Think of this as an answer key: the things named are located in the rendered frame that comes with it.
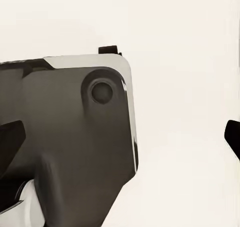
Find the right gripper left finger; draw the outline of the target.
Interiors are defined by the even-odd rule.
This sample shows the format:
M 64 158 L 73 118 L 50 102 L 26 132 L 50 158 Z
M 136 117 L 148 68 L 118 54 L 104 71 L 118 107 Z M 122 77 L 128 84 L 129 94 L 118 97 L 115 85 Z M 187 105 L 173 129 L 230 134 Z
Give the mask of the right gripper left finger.
M 0 180 L 26 139 L 21 120 L 0 126 Z

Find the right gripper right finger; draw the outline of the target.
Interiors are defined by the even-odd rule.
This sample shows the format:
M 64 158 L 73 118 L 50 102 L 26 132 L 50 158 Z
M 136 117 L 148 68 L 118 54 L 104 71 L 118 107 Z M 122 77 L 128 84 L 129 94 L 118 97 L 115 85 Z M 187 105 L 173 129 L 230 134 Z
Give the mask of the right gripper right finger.
M 224 137 L 240 159 L 240 121 L 228 120 Z

